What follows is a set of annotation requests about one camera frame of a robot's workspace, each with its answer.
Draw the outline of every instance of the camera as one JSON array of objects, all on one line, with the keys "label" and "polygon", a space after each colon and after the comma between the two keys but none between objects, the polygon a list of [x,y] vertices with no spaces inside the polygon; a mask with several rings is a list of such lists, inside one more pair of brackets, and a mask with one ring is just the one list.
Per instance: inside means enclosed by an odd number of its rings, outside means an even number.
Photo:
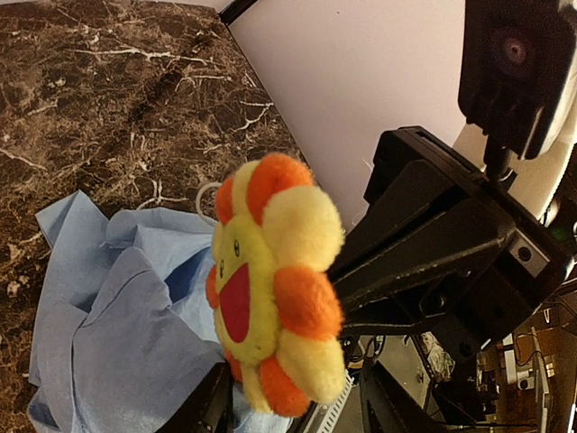
[{"label": "camera", "polygon": [[577,90],[571,2],[467,0],[459,107],[519,159],[547,152]]}]

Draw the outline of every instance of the blue towel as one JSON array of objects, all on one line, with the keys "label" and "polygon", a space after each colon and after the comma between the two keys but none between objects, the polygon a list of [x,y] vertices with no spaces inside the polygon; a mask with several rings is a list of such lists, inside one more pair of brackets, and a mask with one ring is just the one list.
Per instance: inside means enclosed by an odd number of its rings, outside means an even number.
[{"label": "blue towel", "polygon": [[[165,208],[108,219],[82,192],[36,216],[51,248],[34,326],[39,432],[154,433],[224,360],[205,281],[213,227]],[[284,432],[234,387],[238,432]]]}]

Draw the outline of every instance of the flower plush toy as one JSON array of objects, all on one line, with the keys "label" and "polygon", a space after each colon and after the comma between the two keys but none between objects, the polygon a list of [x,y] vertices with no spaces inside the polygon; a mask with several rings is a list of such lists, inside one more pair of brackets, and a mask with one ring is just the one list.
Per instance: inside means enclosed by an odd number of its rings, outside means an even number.
[{"label": "flower plush toy", "polygon": [[251,406],[285,417],[344,387],[343,313],[325,271],[343,244],[331,199],[309,169],[272,154],[216,193],[206,293],[234,379]]}]

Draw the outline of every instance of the red mouth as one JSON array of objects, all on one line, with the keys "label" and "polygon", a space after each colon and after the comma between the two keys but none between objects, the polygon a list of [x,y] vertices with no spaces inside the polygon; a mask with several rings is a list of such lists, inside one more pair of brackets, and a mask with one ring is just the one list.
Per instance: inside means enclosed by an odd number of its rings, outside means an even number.
[{"label": "red mouth", "polygon": [[249,333],[251,278],[248,263],[241,266],[220,292],[220,308],[229,337],[241,343]]}]

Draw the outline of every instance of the brown marble surface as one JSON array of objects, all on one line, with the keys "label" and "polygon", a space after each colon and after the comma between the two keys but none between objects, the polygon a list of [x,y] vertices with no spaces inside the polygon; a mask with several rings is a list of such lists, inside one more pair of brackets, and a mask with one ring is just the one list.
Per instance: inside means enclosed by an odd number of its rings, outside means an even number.
[{"label": "brown marble surface", "polygon": [[272,151],[298,155],[213,10],[0,6],[0,432],[33,431],[26,377],[49,260],[34,214],[77,189],[108,216],[193,211],[200,185]]}]

